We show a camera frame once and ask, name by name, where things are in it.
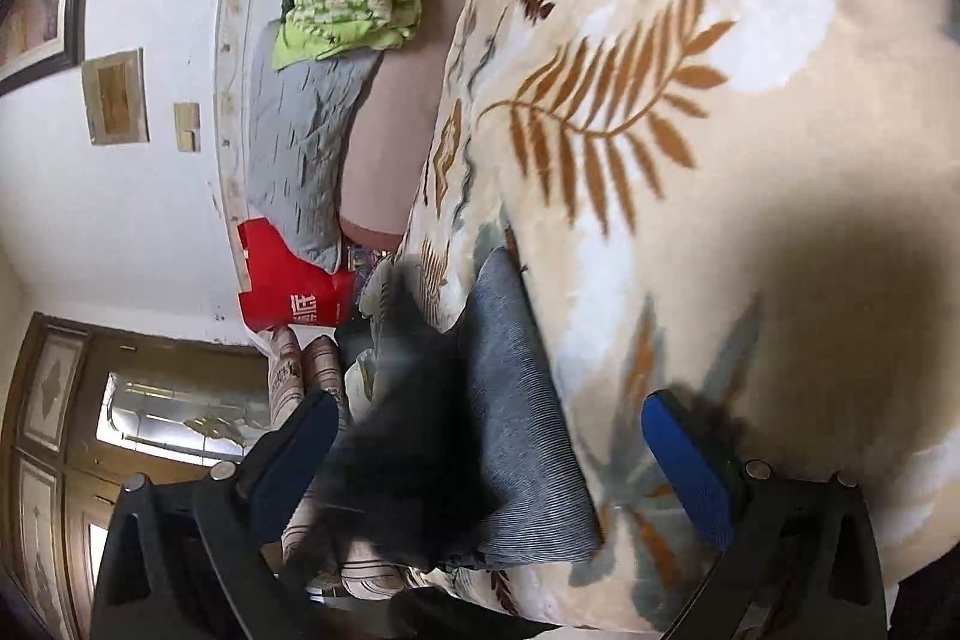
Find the blue denim pants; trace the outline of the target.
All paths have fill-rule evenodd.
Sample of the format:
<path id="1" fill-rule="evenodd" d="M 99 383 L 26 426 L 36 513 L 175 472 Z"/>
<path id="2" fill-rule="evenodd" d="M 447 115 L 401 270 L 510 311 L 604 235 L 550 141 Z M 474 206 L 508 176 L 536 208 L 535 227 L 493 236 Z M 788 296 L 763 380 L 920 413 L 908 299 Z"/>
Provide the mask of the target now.
<path id="1" fill-rule="evenodd" d="M 391 564 L 503 570 L 587 559 L 601 528 L 516 263 L 483 262 L 446 331 L 387 291 L 371 411 L 320 466 L 314 531 Z"/>

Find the brown wooden wardrobe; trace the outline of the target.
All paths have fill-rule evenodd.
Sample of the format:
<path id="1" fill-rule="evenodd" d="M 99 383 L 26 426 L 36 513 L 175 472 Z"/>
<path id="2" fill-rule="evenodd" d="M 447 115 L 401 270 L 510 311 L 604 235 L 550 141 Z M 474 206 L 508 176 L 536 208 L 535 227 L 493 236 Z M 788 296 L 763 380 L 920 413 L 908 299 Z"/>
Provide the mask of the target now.
<path id="1" fill-rule="evenodd" d="M 32 315 L 2 409 L 3 598 L 50 637 L 86 637 L 124 479 L 190 481 L 267 424 L 252 347 Z"/>

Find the striped beige rolled quilt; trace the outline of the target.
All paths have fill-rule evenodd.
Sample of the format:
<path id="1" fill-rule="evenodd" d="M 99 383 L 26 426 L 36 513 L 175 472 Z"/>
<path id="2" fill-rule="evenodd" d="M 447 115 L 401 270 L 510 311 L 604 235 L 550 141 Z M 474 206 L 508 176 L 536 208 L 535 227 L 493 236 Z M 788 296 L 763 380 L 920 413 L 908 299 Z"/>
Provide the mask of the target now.
<path id="1" fill-rule="evenodd" d="M 286 435 L 277 486 L 285 498 L 301 494 L 280 536 L 283 573 L 309 593 L 340 588 L 361 601 L 386 601 L 409 587 L 404 571 L 376 554 L 371 542 L 332 528 L 319 481 L 324 459 L 370 411 L 370 400 L 345 383 L 332 338 L 301 344 L 286 325 L 263 337 L 270 425 Z"/>

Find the colourful snack packet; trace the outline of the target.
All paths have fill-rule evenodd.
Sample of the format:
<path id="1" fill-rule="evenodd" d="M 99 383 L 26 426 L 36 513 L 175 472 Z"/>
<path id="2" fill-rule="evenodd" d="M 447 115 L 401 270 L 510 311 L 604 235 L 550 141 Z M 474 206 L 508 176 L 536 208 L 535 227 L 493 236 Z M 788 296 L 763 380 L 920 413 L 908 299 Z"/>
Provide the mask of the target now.
<path id="1" fill-rule="evenodd" d="M 345 260 L 347 260 L 347 268 L 353 273 L 353 296 L 355 298 L 358 298 L 359 294 L 363 292 L 364 286 L 370 280 L 374 270 L 384 260 L 390 259 L 392 259 L 391 252 L 364 247 L 364 245 L 353 244 L 353 242 L 347 245 Z"/>

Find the grey quilted pillow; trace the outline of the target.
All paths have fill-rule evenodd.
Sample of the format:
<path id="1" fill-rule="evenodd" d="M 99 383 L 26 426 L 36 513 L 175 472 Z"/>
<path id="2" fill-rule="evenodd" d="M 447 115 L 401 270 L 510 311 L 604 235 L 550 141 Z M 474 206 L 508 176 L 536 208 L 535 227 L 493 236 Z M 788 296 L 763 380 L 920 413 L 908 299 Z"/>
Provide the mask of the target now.
<path id="1" fill-rule="evenodd" d="M 279 29 L 270 21 L 254 50 L 245 196 L 298 259 L 334 273 L 342 263 L 343 156 L 381 55 L 361 49 L 277 70 Z"/>

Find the beige leaf print blanket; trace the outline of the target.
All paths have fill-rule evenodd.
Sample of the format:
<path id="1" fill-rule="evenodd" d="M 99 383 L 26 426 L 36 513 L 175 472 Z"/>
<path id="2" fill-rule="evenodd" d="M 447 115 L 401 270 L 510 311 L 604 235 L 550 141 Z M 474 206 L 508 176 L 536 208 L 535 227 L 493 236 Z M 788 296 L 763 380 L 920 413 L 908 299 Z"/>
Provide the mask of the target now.
<path id="1" fill-rule="evenodd" d="M 430 572 L 662 629 L 708 564 L 641 437 L 685 386 L 786 473 L 846 473 L 882 581 L 958 539 L 958 0 L 466 0 L 405 232 L 449 328 L 516 250 L 602 542 Z"/>

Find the pink bed sheet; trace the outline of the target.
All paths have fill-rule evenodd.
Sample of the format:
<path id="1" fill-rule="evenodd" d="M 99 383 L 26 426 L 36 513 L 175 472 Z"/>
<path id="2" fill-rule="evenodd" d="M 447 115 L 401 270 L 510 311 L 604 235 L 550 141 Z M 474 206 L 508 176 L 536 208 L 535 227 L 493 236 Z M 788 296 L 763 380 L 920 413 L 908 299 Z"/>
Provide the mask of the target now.
<path id="1" fill-rule="evenodd" d="M 392 252 L 404 236 L 464 3 L 421 0 L 415 37 L 382 55 L 343 158 L 338 219 L 353 244 Z"/>

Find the white carved headboard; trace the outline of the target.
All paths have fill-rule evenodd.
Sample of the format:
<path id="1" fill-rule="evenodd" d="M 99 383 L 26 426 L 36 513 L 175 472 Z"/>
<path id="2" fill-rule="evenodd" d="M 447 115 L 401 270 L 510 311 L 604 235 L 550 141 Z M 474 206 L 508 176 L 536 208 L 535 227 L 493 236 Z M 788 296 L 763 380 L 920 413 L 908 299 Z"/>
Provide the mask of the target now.
<path id="1" fill-rule="evenodd" d="M 251 289 L 239 226 L 249 220 L 245 196 L 249 68 L 260 30 L 278 11 L 280 0 L 218 0 L 213 39 L 213 125 L 220 209 L 231 260 L 241 292 Z"/>

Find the beige wall switch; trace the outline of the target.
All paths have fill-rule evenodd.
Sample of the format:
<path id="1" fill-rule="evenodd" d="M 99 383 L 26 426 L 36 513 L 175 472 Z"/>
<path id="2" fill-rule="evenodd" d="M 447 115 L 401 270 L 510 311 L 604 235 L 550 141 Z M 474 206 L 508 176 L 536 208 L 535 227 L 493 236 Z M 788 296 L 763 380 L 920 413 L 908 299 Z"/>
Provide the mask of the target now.
<path id="1" fill-rule="evenodd" d="M 174 110 L 174 130 L 176 146 L 181 152 L 200 151 L 200 106 L 197 103 L 176 103 Z"/>

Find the small framed wall picture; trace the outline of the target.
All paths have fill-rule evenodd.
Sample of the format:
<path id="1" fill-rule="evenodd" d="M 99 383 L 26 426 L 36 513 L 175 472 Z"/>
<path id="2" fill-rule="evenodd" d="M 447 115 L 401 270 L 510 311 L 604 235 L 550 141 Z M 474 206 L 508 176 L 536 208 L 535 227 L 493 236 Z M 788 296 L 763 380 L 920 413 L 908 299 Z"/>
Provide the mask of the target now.
<path id="1" fill-rule="evenodd" d="M 94 146 L 149 142 L 142 49 L 86 60 L 82 88 Z"/>

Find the large framed wall picture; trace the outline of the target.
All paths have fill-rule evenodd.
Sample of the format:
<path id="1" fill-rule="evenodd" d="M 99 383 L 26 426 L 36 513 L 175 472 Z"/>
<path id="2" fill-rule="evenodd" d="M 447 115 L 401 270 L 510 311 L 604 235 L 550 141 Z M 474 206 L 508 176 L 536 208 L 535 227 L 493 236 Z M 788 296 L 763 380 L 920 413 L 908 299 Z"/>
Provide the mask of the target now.
<path id="1" fill-rule="evenodd" d="M 2 94 L 76 67 L 86 0 L 13 0 L 2 14 Z"/>

